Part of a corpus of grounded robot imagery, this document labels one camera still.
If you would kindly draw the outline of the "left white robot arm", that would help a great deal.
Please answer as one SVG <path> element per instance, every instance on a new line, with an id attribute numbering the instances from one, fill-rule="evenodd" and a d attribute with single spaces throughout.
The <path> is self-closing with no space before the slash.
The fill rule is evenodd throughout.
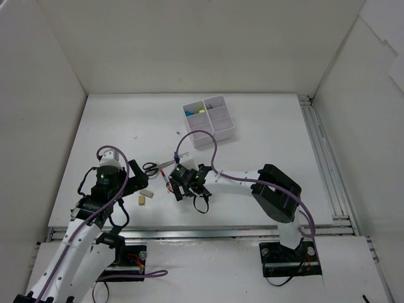
<path id="1" fill-rule="evenodd" d="M 15 302 L 81 302 L 111 264 L 126 258 L 121 226 L 102 229 L 116 202 L 148 186 L 148 176 L 135 160 L 121 167 L 117 160 L 101 161 L 90 194 L 71 213 L 64 239 L 38 282 Z"/>

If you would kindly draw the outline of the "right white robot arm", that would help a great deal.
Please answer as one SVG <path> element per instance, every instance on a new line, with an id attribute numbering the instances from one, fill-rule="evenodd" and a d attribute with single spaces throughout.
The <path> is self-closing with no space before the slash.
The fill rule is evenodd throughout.
<path id="1" fill-rule="evenodd" d="M 224 171 L 199 165 L 189 169 L 177 164 L 169 175 L 169 182 L 176 200 L 185 197 L 209 198 L 216 194 L 236 194 L 253 197 L 265 214 L 277 223 L 279 252 L 287 260 L 293 260 L 302 252 L 302 235 L 298 216 L 302 188 L 272 164 L 257 171 Z"/>

